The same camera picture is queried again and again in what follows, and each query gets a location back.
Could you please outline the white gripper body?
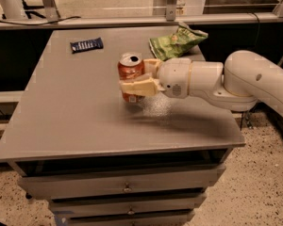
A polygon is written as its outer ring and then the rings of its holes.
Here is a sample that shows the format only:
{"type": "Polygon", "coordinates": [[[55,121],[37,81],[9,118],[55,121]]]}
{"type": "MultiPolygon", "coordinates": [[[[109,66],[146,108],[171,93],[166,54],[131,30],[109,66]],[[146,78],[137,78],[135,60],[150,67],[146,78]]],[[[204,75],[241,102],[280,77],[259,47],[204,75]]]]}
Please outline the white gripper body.
{"type": "Polygon", "coordinates": [[[188,58],[171,58],[164,61],[158,69],[162,93],[170,98],[186,98],[189,95],[190,70],[191,60],[188,58]]]}

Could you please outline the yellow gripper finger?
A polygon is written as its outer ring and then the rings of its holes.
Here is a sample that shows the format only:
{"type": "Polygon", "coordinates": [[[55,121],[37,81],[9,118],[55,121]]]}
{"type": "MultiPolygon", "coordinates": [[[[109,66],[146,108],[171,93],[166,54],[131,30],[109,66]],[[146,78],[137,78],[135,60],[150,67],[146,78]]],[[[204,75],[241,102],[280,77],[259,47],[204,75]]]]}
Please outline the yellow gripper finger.
{"type": "Polygon", "coordinates": [[[144,72],[151,73],[154,78],[158,77],[158,69],[160,68],[162,61],[158,58],[147,58],[143,61],[144,72]]]}
{"type": "Polygon", "coordinates": [[[120,80],[120,89],[123,93],[139,96],[155,96],[165,90],[157,78],[151,73],[146,73],[134,79],[120,80]]]}

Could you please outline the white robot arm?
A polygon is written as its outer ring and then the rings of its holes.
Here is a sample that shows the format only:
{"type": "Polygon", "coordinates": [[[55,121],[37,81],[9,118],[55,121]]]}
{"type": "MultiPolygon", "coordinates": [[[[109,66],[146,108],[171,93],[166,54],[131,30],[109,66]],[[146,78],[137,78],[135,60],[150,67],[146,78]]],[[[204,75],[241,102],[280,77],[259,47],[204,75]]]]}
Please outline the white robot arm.
{"type": "Polygon", "coordinates": [[[283,118],[283,69],[254,52],[236,51],[224,63],[177,57],[166,61],[147,59],[144,65],[145,74],[120,81],[123,93],[199,97],[237,112],[247,111],[261,101],[283,118]]]}

